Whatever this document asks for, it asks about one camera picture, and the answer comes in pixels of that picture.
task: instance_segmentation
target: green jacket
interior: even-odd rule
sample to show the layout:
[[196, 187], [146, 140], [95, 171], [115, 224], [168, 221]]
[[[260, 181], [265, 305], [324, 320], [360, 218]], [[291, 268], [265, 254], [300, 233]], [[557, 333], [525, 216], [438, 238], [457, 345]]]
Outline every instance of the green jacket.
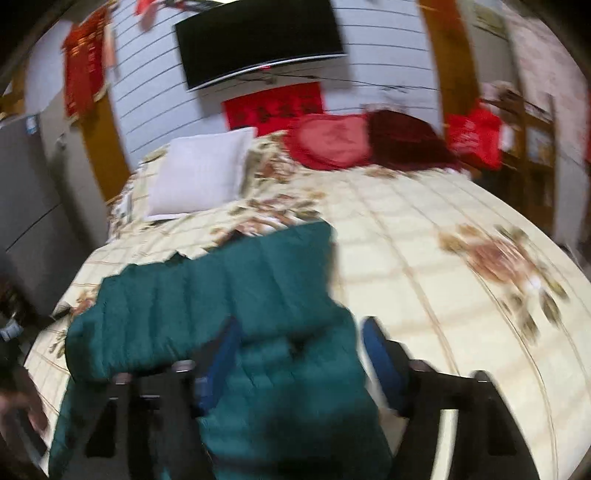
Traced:
[[[72, 379], [51, 448], [51, 480], [62, 475], [87, 407], [113, 374], [189, 358], [230, 315], [244, 339], [219, 404], [199, 420], [207, 447], [223, 458], [269, 463], [331, 458], [343, 479], [383, 480], [391, 454], [365, 389], [355, 322], [327, 292], [330, 236], [330, 226], [316, 222], [196, 260], [175, 255], [129, 265], [106, 278], [96, 305], [67, 335]], [[224, 468], [216, 475], [285, 478]]]

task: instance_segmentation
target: wire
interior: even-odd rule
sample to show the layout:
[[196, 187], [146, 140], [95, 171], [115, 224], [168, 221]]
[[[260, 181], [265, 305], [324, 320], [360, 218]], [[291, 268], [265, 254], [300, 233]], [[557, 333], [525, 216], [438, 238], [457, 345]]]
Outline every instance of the wire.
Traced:
[[318, 75], [290, 75], [288, 73], [271, 73], [268, 77], [261, 77], [256, 79], [241, 78], [245, 82], [265, 82], [268, 85], [274, 83], [273, 77], [289, 77], [296, 79], [307, 79], [307, 80], [326, 80], [329, 82], [351, 82], [358, 83], [360, 85], [368, 85], [371, 87], [380, 87], [383, 90], [397, 90], [399, 92], [407, 93], [407, 90], [436, 90], [431, 87], [419, 87], [409, 85], [380, 85], [378, 83], [362, 82], [361, 80], [350, 80], [350, 79], [330, 79], [325, 77], [319, 77]]

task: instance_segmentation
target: cream quilt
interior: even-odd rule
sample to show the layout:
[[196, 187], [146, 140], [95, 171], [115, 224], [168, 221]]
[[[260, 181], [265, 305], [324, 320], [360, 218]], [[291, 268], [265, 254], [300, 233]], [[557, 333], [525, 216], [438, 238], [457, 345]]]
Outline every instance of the cream quilt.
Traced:
[[[83, 310], [102, 279], [124, 266], [163, 261], [176, 251], [206, 255], [235, 228], [261, 235], [323, 218], [335, 229], [335, 300], [358, 321], [378, 317], [390, 337], [441, 372], [490, 372], [540, 478], [567, 479], [591, 444], [591, 284], [579, 269], [462, 174], [311, 171], [291, 162], [276, 140], [256, 141], [246, 199], [160, 224], [142, 217], [165, 148], [149, 155], [122, 196], [121, 212], [124, 204], [132, 209], [114, 219], [113, 240], [87, 259], [63, 302]], [[26, 363], [50, 419], [48, 442], [69, 379], [63, 340], [71, 321], [43, 332]], [[369, 389], [382, 406], [373, 380]], [[384, 410], [393, 446], [400, 424]], [[449, 466], [453, 414], [443, 425], [437, 479]]]

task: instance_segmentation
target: flat screen tv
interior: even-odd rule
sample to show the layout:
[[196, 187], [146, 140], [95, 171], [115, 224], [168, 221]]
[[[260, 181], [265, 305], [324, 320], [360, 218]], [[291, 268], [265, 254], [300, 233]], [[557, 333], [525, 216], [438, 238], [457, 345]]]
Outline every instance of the flat screen tv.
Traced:
[[330, 0], [236, 0], [175, 25], [187, 86], [344, 56]]

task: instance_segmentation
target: refrigerator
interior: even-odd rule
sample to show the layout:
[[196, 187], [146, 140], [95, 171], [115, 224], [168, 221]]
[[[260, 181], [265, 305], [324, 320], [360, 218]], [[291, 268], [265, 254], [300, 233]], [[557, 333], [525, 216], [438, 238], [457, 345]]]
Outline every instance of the refrigerator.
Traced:
[[52, 181], [38, 116], [0, 122], [0, 275], [47, 315], [89, 254]]

